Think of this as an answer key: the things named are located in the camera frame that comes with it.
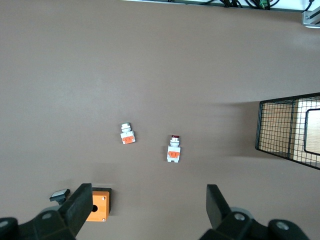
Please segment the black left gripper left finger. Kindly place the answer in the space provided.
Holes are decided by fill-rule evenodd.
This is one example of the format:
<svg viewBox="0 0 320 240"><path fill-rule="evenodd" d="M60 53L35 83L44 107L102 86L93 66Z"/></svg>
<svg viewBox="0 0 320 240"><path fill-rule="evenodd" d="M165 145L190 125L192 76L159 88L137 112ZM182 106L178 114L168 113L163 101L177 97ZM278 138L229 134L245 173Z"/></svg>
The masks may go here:
<svg viewBox="0 0 320 240"><path fill-rule="evenodd" d="M83 183L62 205L48 207L19 224L14 217L0 219L2 240L75 240L93 210L92 184Z"/></svg>

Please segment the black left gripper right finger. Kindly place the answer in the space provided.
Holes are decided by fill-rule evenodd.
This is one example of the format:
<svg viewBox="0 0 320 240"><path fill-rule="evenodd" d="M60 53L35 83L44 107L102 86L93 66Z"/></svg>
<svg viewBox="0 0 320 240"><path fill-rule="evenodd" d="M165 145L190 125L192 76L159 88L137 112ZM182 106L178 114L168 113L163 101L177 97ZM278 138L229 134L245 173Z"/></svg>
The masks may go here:
<svg viewBox="0 0 320 240"><path fill-rule="evenodd" d="M216 184L206 187L206 212L211 224L201 240L308 240L295 223L272 219L267 226L257 222L249 211L231 208Z"/></svg>

